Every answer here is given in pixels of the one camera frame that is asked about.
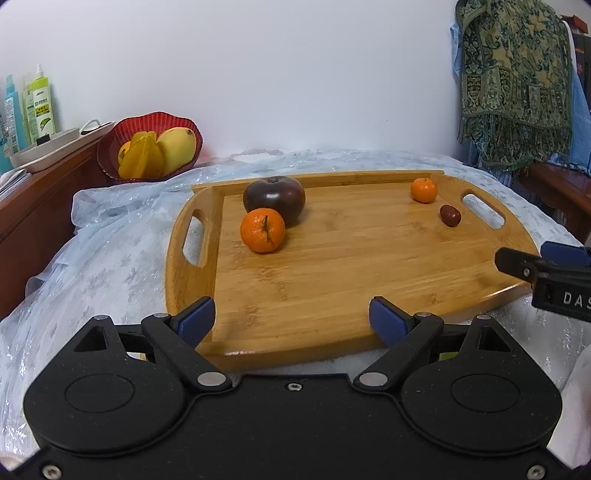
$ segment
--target plastic sheet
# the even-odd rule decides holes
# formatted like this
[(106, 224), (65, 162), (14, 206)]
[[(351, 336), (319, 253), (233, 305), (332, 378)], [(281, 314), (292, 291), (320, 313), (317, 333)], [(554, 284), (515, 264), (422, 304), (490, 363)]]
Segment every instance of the plastic sheet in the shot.
[[(163, 183), (130, 184), (78, 192), (72, 221), (76, 236), (46, 270), (27, 285), (28, 296), (0, 323), (0, 449), (29, 456), (37, 445), (22, 413), (22, 398), (47, 362), (93, 315), (115, 323), (138, 323), (165, 310), (164, 258), (168, 237), (195, 183), (270, 174), (350, 170), (444, 170), (503, 201), (539, 247), (545, 240), (579, 243), (537, 207), (491, 175), (449, 157), (364, 151), (256, 151), (197, 168)], [(198, 245), (201, 227), (192, 224), (188, 241)], [(559, 386), (591, 335), (584, 324), (531, 307), (524, 297), (492, 312)], [(380, 351), (292, 365), (275, 372), (347, 372), (356, 375)]]

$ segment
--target small orange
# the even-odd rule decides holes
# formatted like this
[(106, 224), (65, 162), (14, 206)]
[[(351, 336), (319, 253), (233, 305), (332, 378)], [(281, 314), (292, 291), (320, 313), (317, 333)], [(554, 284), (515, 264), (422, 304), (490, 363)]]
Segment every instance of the small orange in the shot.
[(242, 219), (240, 237), (257, 254), (272, 252), (285, 239), (285, 222), (277, 210), (257, 208)]
[(437, 197), (437, 183), (431, 179), (415, 179), (410, 186), (410, 195), (417, 202), (431, 203)]

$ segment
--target screw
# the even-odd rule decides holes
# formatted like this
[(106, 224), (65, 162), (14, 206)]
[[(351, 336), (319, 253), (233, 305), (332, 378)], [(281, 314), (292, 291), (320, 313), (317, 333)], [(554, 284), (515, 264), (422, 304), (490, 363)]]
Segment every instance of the screw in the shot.
[(388, 377), (380, 372), (367, 372), (359, 377), (359, 382), (366, 387), (381, 387), (388, 381)]
[(59, 480), (61, 478), (61, 470), (55, 465), (44, 466), (41, 473), (47, 480)]
[(541, 480), (546, 475), (546, 468), (543, 465), (534, 465), (527, 470), (527, 480)]
[(226, 376), (220, 372), (205, 372), (197, 377), (197, 381), (204, 387), (219, 387), (226, 381)]

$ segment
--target wooden furniture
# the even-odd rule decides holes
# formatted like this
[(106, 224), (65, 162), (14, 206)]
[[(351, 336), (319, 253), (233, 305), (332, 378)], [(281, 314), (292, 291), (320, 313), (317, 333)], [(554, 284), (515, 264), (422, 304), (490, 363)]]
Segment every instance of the wooden furniture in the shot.
[[(431, 177), (439, 196), (410, 197), (417, 177)], [(165, 296), (178, 313), (201, 296), (216, 301), (216, 324), (199, 352), (224, 369), (332, 358), (380, 346), (367, 318), (373, 296), (410, 313), (429, 311), (457, 322), (529, 291), (499, 273), (496, 250), (537, 254), (519, 220), (496, 198), (443, 172), (372, 171), (295, 176), (306, 208), (284, 245), (267, 255), (241, 241), (242, 192), (252, 181), (194, 186), (171, 233)], [(492, 229), (462, 203), (473, 193), (497, 211)], [(440, 219), (460, 210), (455, 228)], [(183, 246), (192, 217), (205, 227), (197, 266)]]
[(591, 233), (591, 179), (582, 172), (534, 163), (519, 181), (545, 204), (563, 212), (566, 229), (582, 244)]
[(97, 143), (33, 174), (0, 202), (0, 319), (23, 300), (27, 280), (73, 236), (74, 194), (110, 185), (96, 162)]

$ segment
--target red plastic bowl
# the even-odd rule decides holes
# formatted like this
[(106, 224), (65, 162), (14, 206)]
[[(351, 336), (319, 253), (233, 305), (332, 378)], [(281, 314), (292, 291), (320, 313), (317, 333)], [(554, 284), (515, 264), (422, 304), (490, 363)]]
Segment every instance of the red plastic bowl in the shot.
[[(176, 169), (174, 172), (169, 173), (165, 177), (161, 177), (156, 180), (122, 179), (119, 177), (119, 163), (117, 162), (117, 155), (119, 154), (121, 145), (131, 140), (131, 137), (133, 137), (134, 133), (136, 132), (155, 131), (156, 135), (160, 136), (162, 132), (173, 127), (190, 128), (193, 130), (193, 133), (195, 133), (195, 137), (197, 138), (197, 148), (195, 150), (195, 155), (190, 162), (185, 163), (185, 165)], [(163, 181), (168, 180), (179, 173), (191, 170), (199, 157), (199, 152), (201, 152), (202, 146), (203, 137), (201, 136), (201, 133), (199, 133), (197, 125), (195, 125), (191, 120), (188, 118), (170, 115), (169, 113), (165, 112), (153, 112), (149, 113), (148, 115), (126, 118), (115, 125), (113, 130), (100, 139), (96, 150), (96, 161), (99, 163), (105, 174), (111, 177), (115, 183)]]

